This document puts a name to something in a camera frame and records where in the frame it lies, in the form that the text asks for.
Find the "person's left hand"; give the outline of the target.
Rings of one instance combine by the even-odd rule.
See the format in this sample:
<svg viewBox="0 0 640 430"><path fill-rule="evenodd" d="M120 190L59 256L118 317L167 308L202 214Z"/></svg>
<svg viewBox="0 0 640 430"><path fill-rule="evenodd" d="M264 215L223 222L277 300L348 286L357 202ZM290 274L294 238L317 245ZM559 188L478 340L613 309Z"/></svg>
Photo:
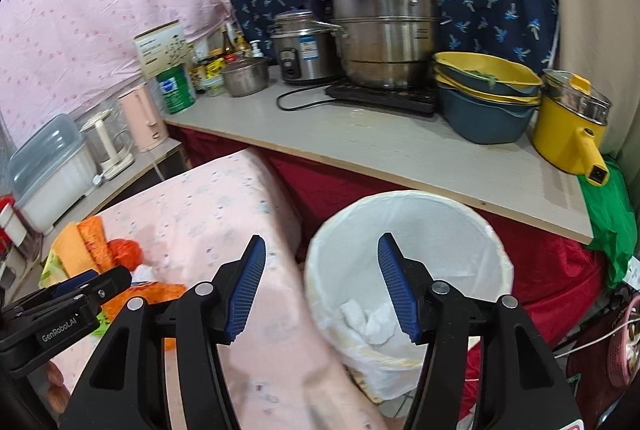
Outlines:
<svg viewBox="0 0 640 430"><path fill-rule="evenodd" d="M47 389L47 400L56 414L65 412L70 400L70 391L64 384L62 372L54 363L49 362L46 366L47 380L49 381Z"/></svg>

